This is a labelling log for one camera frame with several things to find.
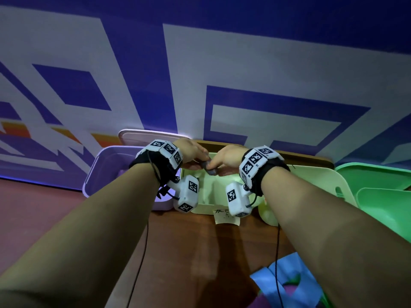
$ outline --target person's right arm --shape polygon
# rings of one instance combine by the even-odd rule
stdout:
[[[246,148],[227,146],[209,168],[238,172]],[[281,167],[261,189],[304,263],[336,307],[409,302],[411,244],[360,209]]]

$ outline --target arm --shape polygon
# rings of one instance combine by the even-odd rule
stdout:
[[[208,159],[179,139],[186,167]],[[146,226],[159,182],[137,164],[85,200],[0,277],[0,306],[104,307]]]
[[[247,148],[227,146],[209,167],[238,172]],[[411,244],[363,211],[280,167],[261,189],[287,237],[337,307],[409,301]]]

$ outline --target black wristband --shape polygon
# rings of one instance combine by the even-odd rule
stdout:
[[[173,181],[178,171],[178,168],[174,170],[170,165],[169,160],[158,151],[144,151],[142,154],[138,155],[133,162],[130,163],[129,168],[139,163],[152,163],[157,166],[157,169],[160,172],[160,187],[164,186],[170,180]]]
[[[251,150],[252,149],[249,149],[245,152],[245,154],[243,155],[243,158],[241,159],[241,162],[244,161],[245,156]],[[271,170],[273,167],[276,167],[276,166],[282,167],[282,168],[286,169],[289,172],[291,171],[290,168],[288,167],[288,165],[286,165],[283,160],[281,160],[279,158],[268,159],[267,163],[264,164],[258,170],[258,172],[255,174],[255,176],[251,179],[252,187],[251,187],[250,191],[252,193],[255,193],[259,197],[263,196],[263,191],[261,190],[261,182],[263,181],[263,178],[264,178],[265,174],[267,174],[267,172],[269,170]]]

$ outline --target orange stripe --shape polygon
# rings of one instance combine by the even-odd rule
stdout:
[[[7,135],[31,138],[27,127],[23,123],[1,122]]]
[[[119,146],[122,145],[121,141],[117,136],[102,135],[102,134],[91,134],[95,140],[100,144],[101,147],[105,148],[108,146]]]
[[[57,127],[52,127],[52,129],[54,129],[56,132],[59,132],[60,134],[63,134],[64,136],[67,136],[70,139],[75,140],[79,144],[81,144],[81,142],[79,142],[79,140],[69,130],[60,129],[60,128],[57,128]]]

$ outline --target wall graphic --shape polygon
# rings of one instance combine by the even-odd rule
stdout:
[[[0,177],[81,189],[125,128],[411,169],[410,3],[0,0]]]

